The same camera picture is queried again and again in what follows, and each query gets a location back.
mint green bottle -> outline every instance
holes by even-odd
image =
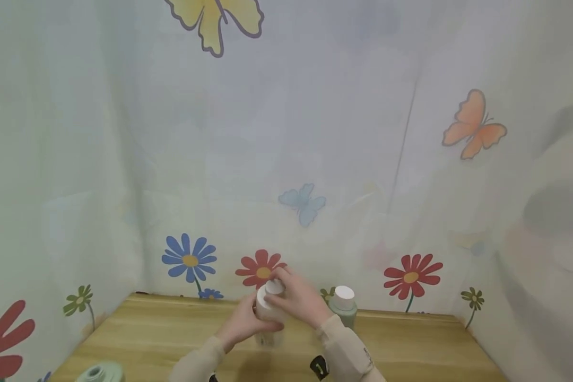
[[[106,361],[87,369],[76,382],[125,382],[125,375],[117,362]]]
[[[354,330],[354,319],[357,317],[354,290],[346,285],[336,287],[335,294],[328,301],[328,308],[340,317],[344,326]]]

flower stem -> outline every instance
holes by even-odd
[[[469,322],[467,322],[467,326],[465,326],[465,329],[467,329],[469,327],[469,325],[471,325],[471,321],[474,320],[474,315],[475,315],[475,309],[474,309],[474,312],[471,313],[471,318],[469,318]]]
[[[199,281],[197,280],[197,277],[193,276],[193,278],[195,279],[195,285],[197,285],[197,292],[201,292],[202,287],[199,285]]]
[[[93,333],[95,331],[95,315],[93,314],[92,304],[90,302],[87,302],[87,306],[89,306],[89,312],[92,314],[92,327],[93,327],[92,333]]]
[[[410,306],[412,306],[412,301],[414,301],[414,292],[412,292],[412,295],[410,296],[410,303],[407,304],[405,313],[410,312]]]

orange flower center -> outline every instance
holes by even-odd
[[[272,271],[269,268],[263,266],[262,268],[257,269],[257,277],[260,279],[266,279],[270,276],[271,272]]]
[[[183,264],[193,268],[194,266],[197,266],[199,264],[199,260],[197,260],[197,257],[193,255],[187,255],[183,256]]]
[[[406,273],[403,276],[403,282],[405,282],[406,284],[414,284],[414,282],[418,280],[418,277],[419,275],[417,272]]]

wooden table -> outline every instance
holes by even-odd
[[[174,363],[201,346],[233,309],[232,302],[131,294],[51,376],[72,382],[99,361],[121,363],[127,382],[165,381]],[[361,311],[356,333],[389,382],[506,381],[455,317]],[[318,381],[309,365],[322,348],[312,330],[286,323],[279,349],[253,338],[237,345],[217,370],[219,382]],[[331,381],[331,375],[324,381]]]

white curtain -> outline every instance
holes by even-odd
[[[287,264],[572,381],[573,205],[547,211],[573,187],[533,196],[573,183],[573,0],[199,4],[0,1],[0,317],[34,320],[5,378],[131,292],[237,299]],[[570,255],[509,247],[556,219]]]

